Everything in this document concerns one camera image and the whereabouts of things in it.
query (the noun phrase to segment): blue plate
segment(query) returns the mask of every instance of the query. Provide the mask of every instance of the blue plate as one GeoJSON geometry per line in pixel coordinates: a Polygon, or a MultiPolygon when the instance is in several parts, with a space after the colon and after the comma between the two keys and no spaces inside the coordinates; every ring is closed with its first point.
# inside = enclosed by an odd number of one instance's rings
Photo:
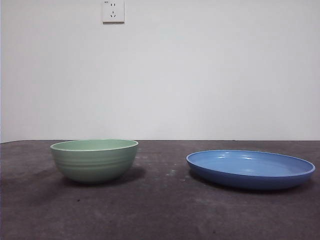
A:
{"type": "Polygon", "coordinates": [[[287,189],[308,180],[315,166],[303,159],[277,153],[210,150],[186,157],[201,177],[222,185],[254,190],[287,189]]]}

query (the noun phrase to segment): ceramic bowl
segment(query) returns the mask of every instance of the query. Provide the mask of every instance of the ceramic bowl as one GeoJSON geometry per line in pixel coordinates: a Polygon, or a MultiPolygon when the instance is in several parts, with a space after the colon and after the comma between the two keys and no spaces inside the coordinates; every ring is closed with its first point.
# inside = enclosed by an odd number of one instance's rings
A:
{"type": "Polygon", "coordinates": [[[121,139],[64,141],[50,146],[57,169],[86,184],[103,183],[124,174],[133,164],[138,142],[121,139]]]}

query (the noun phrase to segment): white wall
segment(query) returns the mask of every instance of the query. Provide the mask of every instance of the white wall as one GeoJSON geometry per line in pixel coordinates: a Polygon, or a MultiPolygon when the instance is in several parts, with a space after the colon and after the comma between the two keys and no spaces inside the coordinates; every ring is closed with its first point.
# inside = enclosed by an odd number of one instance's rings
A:
{"type": "Polygon", "coordinates": [[[1,140],[320,140],[320,1],[2,0],[1,140]]]}

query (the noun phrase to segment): electrical outlet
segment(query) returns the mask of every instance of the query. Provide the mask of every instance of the electrical outlet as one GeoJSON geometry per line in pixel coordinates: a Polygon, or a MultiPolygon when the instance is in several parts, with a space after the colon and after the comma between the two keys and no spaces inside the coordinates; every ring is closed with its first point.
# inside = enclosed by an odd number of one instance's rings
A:
{"type": "Polygon", "coordinates": [[[125,22],[125,1],[105,0],[102,4],[103,23],[124,23],[125,22]]]}

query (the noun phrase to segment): shallow dish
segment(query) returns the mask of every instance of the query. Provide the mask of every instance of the shallow dish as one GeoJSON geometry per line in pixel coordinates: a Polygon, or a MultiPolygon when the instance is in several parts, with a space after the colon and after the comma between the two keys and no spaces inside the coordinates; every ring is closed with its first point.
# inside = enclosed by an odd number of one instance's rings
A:
{"type": "Polygon", "coordinates": [[[86,184],[103,183],[124,174],[132,165],[138,142],[121,139],[64,141],[50,146],[57,169],[86,184]]]}
{"type": "Polygon", "coordinates": [[[246,150],[209,150],[186,157],[199,176],[222,185],[254,190],[287,189],[307,181],[315,166],[303,159],[246,150]]]}

